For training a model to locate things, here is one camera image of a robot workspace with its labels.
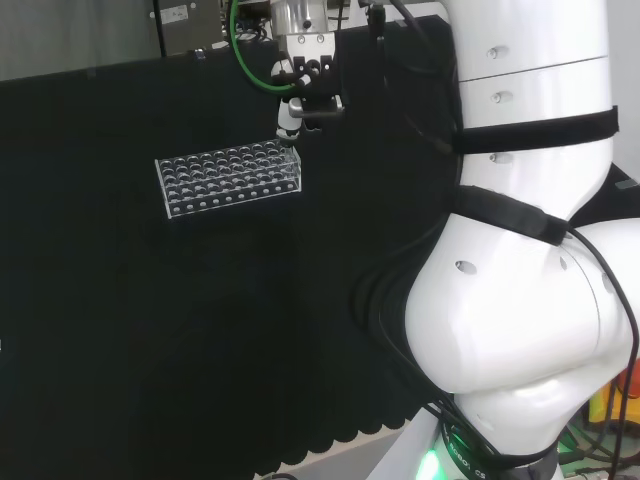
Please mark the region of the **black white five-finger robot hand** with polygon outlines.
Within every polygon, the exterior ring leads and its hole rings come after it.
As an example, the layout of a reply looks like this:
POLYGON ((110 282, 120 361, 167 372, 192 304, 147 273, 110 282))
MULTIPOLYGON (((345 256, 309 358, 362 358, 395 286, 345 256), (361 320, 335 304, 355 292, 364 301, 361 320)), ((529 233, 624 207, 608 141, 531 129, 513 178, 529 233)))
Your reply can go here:
POLYGON ((301 132, 319 130, 343 113, 341 75, 332 32, 286 35, 279 46, 271 69, 272 82, 284 89, 278 94, 276 134, 292 144, 301 132))

